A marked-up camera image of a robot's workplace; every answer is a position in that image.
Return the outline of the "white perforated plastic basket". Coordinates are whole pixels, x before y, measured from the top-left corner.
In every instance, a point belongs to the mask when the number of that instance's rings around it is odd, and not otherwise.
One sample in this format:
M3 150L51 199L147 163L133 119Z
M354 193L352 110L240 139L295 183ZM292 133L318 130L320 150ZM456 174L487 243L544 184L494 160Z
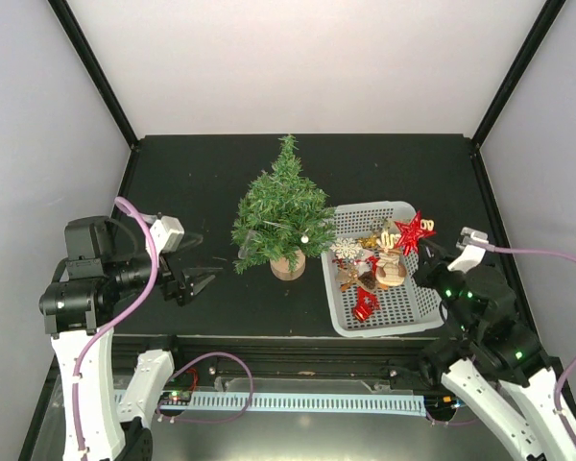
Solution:
M416 211L405 202L371 202L337 206L334 211L336 239L354 238L372 234L379 236L387 219L409 221ZM372 291L378 298L379 308L364 323L358 322L352 310L357 302L358 278L369 271L375 275L375 263L381 249L362 249L355 259L337 259L328 251L321 255L324 283L331 323L335 331L347 338L373 338L420 333L443 325L440 296L431 289L416 286L413 274L419 264L416 254L403 255L401 262L407 269L402 285L388 289L378 284Z

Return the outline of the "red star ornament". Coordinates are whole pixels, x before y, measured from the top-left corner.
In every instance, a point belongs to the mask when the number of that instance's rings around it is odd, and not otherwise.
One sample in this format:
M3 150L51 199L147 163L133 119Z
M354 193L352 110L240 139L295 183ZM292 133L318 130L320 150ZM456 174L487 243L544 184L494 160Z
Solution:
M435 221L423 219L420 211L409 221L395 221L395 225L399 231L396 247L401 249L405 256L418 250L421 239L428 238L436 233Z

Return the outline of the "small green christmas tree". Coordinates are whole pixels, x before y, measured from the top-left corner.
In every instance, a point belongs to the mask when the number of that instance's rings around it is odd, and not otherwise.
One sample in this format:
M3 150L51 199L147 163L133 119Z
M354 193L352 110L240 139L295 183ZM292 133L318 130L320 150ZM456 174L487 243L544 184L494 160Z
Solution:
M292 281L304 273L308 257L329 249L336 228L327 194L301 174L297 139L287 134L279 141L271 169L239 201L231 238L239 247L237 274L267 264L277 278Z

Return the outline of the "white string lights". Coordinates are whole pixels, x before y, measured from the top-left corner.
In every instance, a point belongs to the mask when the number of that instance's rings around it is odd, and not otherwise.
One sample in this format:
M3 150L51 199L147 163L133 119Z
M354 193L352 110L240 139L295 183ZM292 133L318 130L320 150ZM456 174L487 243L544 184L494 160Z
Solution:
M290 219L291 210L285 210L286 199L284 197L285 187L278 185L275 189L278 196L271 201L271 210L265 211L260 218L261 222L265 225L272 226L287 231L295 231L300 234L300 242L308 244L311 239L308 235L309 228L301 229L298 225L294 224Z

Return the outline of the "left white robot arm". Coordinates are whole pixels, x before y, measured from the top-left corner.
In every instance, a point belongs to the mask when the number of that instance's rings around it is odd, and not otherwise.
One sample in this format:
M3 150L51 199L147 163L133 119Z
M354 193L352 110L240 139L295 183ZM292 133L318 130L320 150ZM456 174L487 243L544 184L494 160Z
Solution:
M68 223L67 257L39 299L45 331L60 366L66 435L66 460L149 460L153 454L151 419L165 383L180 381L187 361L174 336L159 336L137 359L121 399L114 394L110 325L114 307L142 293L150 277L167 301L184 306L216 278L215 267L184 266L184 254L200 245L200 234L186 231L169 216L144 218L158 252L118 253L107 216Z

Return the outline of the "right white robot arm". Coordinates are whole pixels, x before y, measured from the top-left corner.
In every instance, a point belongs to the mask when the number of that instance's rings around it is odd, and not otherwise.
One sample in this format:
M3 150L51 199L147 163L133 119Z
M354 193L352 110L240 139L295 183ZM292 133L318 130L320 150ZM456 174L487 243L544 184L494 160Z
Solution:
M436 292L450 337L423 350L420 381L463 401L515 460L576 460L576 418L550 355L519 319L516 293L484 263L489 244L476 235L450 255L423 240L414 281Z

